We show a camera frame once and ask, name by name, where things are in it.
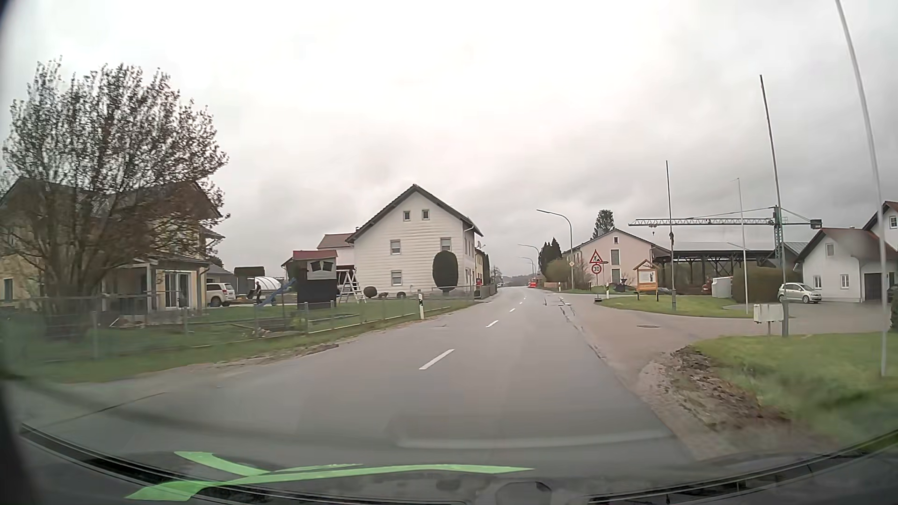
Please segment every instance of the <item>fence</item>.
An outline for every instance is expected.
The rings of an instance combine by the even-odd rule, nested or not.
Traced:
[[[6,302],[0,306],[2,362],[9,369],[21,370],[419,318],[417,296],[323,304],[285,304],[278,297],[274,306],[232,305],[201,311],[187,307],[147,311],[136,301],[140,298],[145,300],[144,296],[102,296]],[[434,313],[471,303],[467,294],[426,297],[424,308]]]

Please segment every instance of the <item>utility box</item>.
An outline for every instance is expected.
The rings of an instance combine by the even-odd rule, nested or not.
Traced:
[[[733,295],[732,277],[715,277],[711,281],[711,296],[714,298],[730,298]]]

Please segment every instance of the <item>windshield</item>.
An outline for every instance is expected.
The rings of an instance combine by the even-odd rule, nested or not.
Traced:
[[[840,12],[14,3],[16,433],[121,499],[448,503],[898,428],[898,3]]]

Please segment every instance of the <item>pole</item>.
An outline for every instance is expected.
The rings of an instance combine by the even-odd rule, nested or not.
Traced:
[[[742,275],[745,283],[745,313],[748,314],[748,262],[745,253],[745,211],[742,207],[742,180],[735,178],[736,184],[739,186],[739,218],[742,219]]]
[[[671,207],[671,168],[665,160],[665,171],[667,172],[667,217],[670,220],[671,227],[671,310],[676,312],[676,268],[674,267],[674,211]]]
[[[782,226],[783,226],[783,202],[782,198],[779,196],[779,171],[777,170],[777,152],[776,149],[773,148],[773,128],[770,126],[770,109],[767,107],[767,92],[764,90],[764,76],[758,75],[761,78],[761,97],[764,99],[764,114],[767,116],[767,136],[770,138],[770,157],[773,160],[773,181],[777,185],[777,208],[776,208],[776,220],[773,223],[774,226],[779,227],[780,235],[782,235]],[[779,244],[775,244],[779,247],[779,266],[783,270],[783,285],[786,284],[786,251],[783,246],[783,241],[780,240]],[[783,328],[782,328],[782,336],[788,337],[788,299],[783,297]]]
[[[886,333],[888,332],[889,309],[885,287],[885,221],[883,221],[883,190],[879,182],[879,163],[876,160],[876,144],[873,142],[873,127],[870,126],[870,111],[867,109],[867,95],[864,93],[864,81],[860,78],[858,57],[854,53],[854,43],[851,42],[851,34],[848,31],[848,22],[845,21],[845,12],[842,11],[841,2],[836,1],[836,9],[839,10],[839,20],[842,31],[845,32],[845,43],[848,44],[848,53],[851,56],[851,67],[854,69],[854,80],[858,83],[858,96],[860,98],[860,111],[864,117],[864,130],[867,132],[867,151],[870,156],[870,169],[873,171],[873,182],[876,186],[876,222],[882,227],[879,235],[879,269],[882,280],[879,282],[879,296],[883,304],[883,334],[882,349],[880,350],[879,375],[885,377],[886,357]]]

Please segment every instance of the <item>house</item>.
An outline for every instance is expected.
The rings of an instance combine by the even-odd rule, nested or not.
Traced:
[[[574,262],[583,269],[592,286],[603,286],[609,282],[619,284],[622,280],[628,285],[635,285],[633,268],[643,260],[654,260],[658,248],[658,245],[644,238],[612,228],[574,247]],[[568,251],[563,252],[562,256],[567,257]],[[602,273],[593,273],[591,260],[607,261],[602,265]]]
[[[878,228],[876,223],[868,224],[871,229],[821,228],[798,255],[805,284],[819,291],[823,300],[881,299],[879,237],[872,231]],[[890,244],[885,245],[885,258],[887,282],[893,286],[898,252]]]
[[[435,287],[434,256],[452,251],[458,259],[458,285],[475,283],[476,236],[469,217],[417,184],[412,184],[350,235],[356,277],[364,288],[407,295]]]
[[[199,252],[207,250],[210,241],[218,241],[224,237],[201,225],[204,220],[222,216],[195,182],[175,182],[107,195],[30,179],[16,181],[0,199],[0,223],[3,223],[0,235],[4,240],[4,247],[0,247],[0,279],[3,281],[0,302],[28,305],[26,301],[29,298],[46,295],[42,278],[45,269],[42,265],[47,264],[47,257],[31,253],[26,261],[23,256],[25,246],[22,244],[26,240],[33,243],[45,240],[47,244],[55,243],[56,246],[61,244],[58,235],[49,239],[35,239],[36,232],[31,229],[31,221],[26,217],[35,212],[33,202],[46,200],[47,194],[77,198],[75,208],[79,211],[81,201],[91,203],[91,207],[84,207],[88,212],[82,215],[82,218],[86,217],[83,225],[63,228],[63,231],[59,231],[61,235],[80,233],[92,236],[90,234],[99,233],[96,230],[100,222],[114,229],[118,225],[114,218],[119,216],[119,212],[131,213],[129,215],[133,216],[140,212],[140,208],[134,210],[136,207],[152,207],[152,202],[157,200],[177,205],[176,221],[170,220],[171,216],[164,217],[166,211],[160,212],[159,208],[167,208],[165,205],[155,206],[146,214],[150,218],[141,221],[147,226],[146,230],[135,230],[133,219],[121,221],[131,227],[119,231],[127,232],[127,239],[132,243],[145,245],[145,251],[134,257],[124,257],[118,267],[105,273],[102,273],[102,269],[107,267],[103,263],[97,263],[98,267],[93,271],[102,273],[102,278],[99,279],[96,292],[98,295],[109,295],[102,300],[103,311],[119,311],[126,315],[181,307],[200,308],[205,304],[204,289],[210,263]],[[65,211],[70,209],[60,209],[60,212]],[[161,242],[147,244],[145,239],[149,236]],[[55,259],[56,264],[65,265],[65,261],[70,261],[66,254],[59,253]]]

